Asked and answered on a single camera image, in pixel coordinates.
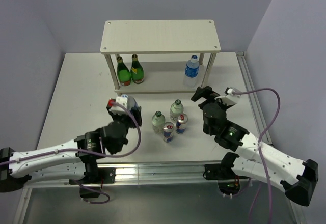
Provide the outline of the blue label water bottle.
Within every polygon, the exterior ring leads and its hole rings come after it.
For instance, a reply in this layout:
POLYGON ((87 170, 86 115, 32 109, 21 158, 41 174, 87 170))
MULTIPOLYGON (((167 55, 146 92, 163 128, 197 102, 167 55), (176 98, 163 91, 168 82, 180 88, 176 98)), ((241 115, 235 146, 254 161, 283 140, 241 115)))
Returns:
POLYGON ((139 105, 137 104, 134 97, 126 95, 126 94, 122 94, 121 97, 127 98, 127 100, 128 100, 128 108, 129 108, 130 111, 132 111, 133 109, 138 109, 139 108, 139 105))
POLYGON ((187 61, 185 66, 185 76, 183 83, 187 87, 194 87, 197 82, 197 76, 199 73, 199 61, 197 55, 192 55, 191 58, 187 61))

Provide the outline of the clear glass bottle green cap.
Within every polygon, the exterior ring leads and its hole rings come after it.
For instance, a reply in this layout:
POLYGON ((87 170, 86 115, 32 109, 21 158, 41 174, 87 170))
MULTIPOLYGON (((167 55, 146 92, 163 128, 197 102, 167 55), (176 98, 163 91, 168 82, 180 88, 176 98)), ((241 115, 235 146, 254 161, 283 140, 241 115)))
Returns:
POLYGON ((162 114, 162 112, 156 111, 155 114, 152 116, 153 131, 157 134, 162 133, 165 122, 166 122, 166 119, 165 119, 165 116, 162 114))

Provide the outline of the red bull can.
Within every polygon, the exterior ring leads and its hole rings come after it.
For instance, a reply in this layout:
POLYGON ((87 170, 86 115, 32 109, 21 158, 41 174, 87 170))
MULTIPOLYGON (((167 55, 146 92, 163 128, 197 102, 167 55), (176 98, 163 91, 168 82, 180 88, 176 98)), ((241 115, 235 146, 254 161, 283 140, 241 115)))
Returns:
POLYGON ((163 127, 163 139, 165 142, 171 142, 174 138, 175 126, 172 122, 166 122, 163 127))
POLYGON ((177 117, 177 121, 176 121, 176 132, 178 134, 183 134, 186 131, 186 127, 187 127, 187 123, 188 123, 188 116, 184 113, 181 113, 178 117, 177 117))

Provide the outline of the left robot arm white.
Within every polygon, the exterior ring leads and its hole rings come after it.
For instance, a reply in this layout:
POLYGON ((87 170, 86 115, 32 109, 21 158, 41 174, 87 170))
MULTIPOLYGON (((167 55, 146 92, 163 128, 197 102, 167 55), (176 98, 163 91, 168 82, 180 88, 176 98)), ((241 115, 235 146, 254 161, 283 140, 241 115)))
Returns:
POLYGON ((66 143, 26 152, 2 148, 1 192, 20 190, 26 183, 56 179, 81 180, 87 184, 97 181, 97 160, 121 158, 120 152, 128 143, 128 130, 139 130, 142 124, 139 106, 118 113, 111 106, 107 110, 112 122, 66 143))

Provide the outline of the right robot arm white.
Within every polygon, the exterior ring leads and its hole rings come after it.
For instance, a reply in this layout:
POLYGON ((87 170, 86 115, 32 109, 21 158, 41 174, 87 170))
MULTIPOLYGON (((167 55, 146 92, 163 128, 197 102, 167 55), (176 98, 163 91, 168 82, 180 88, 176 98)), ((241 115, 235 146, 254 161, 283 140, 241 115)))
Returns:
POLYGON ((251 178, 285 193, 291 201, 309 206, 318 182, 318 164, 314 160, 291 157, 261 142, 247 129, 227 119, 227 110, 236 105, 241 92, 227 88, 225 95, 214 92, 210 86, 197 87, 191 100, 199 104, 203 115, 203 132, 227 150, 220 163, 204 166, 206 180, 251 178))

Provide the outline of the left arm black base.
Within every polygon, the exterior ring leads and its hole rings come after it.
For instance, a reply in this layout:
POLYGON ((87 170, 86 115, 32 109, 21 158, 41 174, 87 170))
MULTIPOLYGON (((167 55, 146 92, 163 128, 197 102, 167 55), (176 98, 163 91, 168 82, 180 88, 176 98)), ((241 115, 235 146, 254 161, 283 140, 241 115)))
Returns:
POLYGON ((69 185, 79 187, 79 196, 88 204, 105 204, 111 197, 103 191, 104 184, 115 182, 116 169, 114 167, 99 168, 95 177, 85 176, 81 180, 69 180, 69 185))

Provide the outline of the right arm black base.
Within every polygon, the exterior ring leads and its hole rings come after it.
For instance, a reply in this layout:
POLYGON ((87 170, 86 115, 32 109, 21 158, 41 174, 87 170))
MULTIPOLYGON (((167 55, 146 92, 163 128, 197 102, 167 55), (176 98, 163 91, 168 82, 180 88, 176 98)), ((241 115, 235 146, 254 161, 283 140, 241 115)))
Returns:
POLYGON ((220 163, 210 163, 204 165, 203 178, 207 181, 229 182, 219 184, 218 190, 223 198, 234 198, 241 195, 252 185, 251 178, 239 176, 232 171, 234 162, 239 156, 235 153, 227 153, 220 163))

